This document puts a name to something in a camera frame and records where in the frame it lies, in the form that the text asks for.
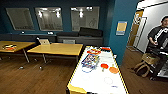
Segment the orange item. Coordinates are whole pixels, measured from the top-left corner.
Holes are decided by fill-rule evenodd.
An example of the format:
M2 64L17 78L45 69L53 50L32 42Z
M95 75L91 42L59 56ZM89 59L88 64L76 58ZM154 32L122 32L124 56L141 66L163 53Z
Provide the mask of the orange item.
M109 68L109 71L110 71L111 73L118 73L118 68L110 67L110 68Z
M101 64L101 67L107 69L108 65L107 64Z

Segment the window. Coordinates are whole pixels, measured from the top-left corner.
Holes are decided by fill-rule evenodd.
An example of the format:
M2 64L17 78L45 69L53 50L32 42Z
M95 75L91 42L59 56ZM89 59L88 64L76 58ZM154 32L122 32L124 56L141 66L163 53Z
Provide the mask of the window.
M63 31L61 8L35 8L41 31Z
M14 30L34 30L28 8L6 8Z
M98 29L99 7L72 7L72 31L79 31L80 27Z

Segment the red item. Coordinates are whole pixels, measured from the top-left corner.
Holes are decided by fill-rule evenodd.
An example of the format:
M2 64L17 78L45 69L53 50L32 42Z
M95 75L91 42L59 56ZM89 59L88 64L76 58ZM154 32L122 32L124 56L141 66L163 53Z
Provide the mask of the red item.
M110 48L102 47L103 50L111 50Z
M100 54L100 53L101 53L101 51L96 50L96 49L91 49L91 50L87 51L87 53L89 53L89 54L95 54L95 55L98 55L98 54Z
M101 64L101 67L107 69L108 65L107 64Z

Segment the paper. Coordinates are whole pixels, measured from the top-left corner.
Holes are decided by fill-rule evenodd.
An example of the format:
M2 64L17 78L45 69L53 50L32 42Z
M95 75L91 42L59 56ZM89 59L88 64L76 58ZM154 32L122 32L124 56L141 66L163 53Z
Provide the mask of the paper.
M124 35L127 27L127 21L118 21L116 35Z

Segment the door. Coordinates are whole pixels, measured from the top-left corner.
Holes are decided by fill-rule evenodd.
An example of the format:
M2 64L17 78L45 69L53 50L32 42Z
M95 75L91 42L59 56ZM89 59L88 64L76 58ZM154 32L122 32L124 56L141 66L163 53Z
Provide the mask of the door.
M137 37L137 31L139 28L139 24L142 19L142 14L143 14L143 10L139 10L134 15L134 20L132 23L131 32L130 32L129 39L127 42L127 47L132 47L134 45L135 38Z

